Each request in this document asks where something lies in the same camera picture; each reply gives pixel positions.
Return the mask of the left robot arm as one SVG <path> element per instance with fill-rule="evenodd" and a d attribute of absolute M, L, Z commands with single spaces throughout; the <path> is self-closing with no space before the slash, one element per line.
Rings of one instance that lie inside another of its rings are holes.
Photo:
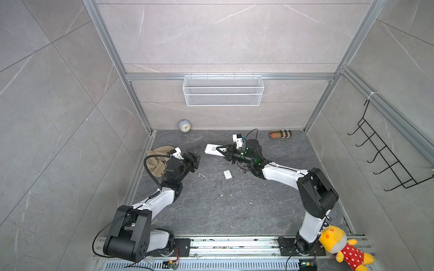
<path fill-rule="evenodd" d="M 148 168 L 146 163 L 150 158 L 167 159 L 162 182 Z M 172 252 L 175 245 L 173 232 L 153 230 L 151 222 L 164 208 L 178 199 L 183 189 L 183 179 L 188 173 L 195 172 L 199 164 L 199 155 L 193 152 L 182 154 L 178 148 L 166 155 L 146 156 L 144 167 L 158 189 L 139 203 L 118 207 L 113 221 L 106 225 L 109 231 L 103 246 L 103 257 L 138 263 L 155 251 L 166 254 Z"/>

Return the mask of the white remote control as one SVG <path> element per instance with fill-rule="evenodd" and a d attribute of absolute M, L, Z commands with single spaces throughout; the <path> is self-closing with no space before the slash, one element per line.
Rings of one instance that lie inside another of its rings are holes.
<path fill-rule="evenodd" d="M 217 147 L 219 147 L 219 145 L 207 144 L 205 147 L 205 153 L 217 157 L 224 157 L 224 155 L 217 150 Z"/>

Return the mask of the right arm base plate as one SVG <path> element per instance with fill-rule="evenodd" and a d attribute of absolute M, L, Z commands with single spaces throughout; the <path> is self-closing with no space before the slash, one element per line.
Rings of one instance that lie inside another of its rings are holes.
<path fill-rule="evenodd" d="M 278 237 L 277 243 L 281 256 L 326 256 L 319 241 L 307 243 L 303 238 Z"/>

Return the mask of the white battery cover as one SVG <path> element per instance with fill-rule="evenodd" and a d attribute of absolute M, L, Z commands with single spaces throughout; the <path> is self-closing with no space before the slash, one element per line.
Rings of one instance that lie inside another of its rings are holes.
<path fill-rule="evenodd" d="M 223 174 L 224 174 L 224 177 L 226 178 L 226 180 L 230 180 L 232 178 L 232 175 L 231 175 L 229 170 L 224 171 Z"/>

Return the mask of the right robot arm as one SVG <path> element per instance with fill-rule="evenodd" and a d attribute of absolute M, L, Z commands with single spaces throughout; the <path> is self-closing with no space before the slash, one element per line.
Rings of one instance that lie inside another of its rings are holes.
<path fill-rule="evenodd" d="M 263 157 L 262 147 L 255 139 L 247 140 L 245 146 L 240 148 L 234 143 L 216 147 L 216 150 L 232 163 L 246 164 L 256 177 L 277 181 L 298 190 L 305 216 L 296 234 L 295 245 L 299 253 L 311 253 L 324 222 L 339 199 L 336 189 L 322 170 L 315 167 L 310 170 L 294 169 L 268 160 Z"/>

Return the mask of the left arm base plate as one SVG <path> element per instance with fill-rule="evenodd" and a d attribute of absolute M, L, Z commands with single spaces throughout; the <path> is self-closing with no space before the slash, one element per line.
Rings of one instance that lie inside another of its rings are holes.
<path fill-rule="evenodd" d="M 187 238 L 175 238 L 169 240 L 168 245 L 159 250 L 154 250 L 150 253 L 150 256 L 162 256 L 162 257 L 188 257 L 191 249 L 191 239 Z"/>

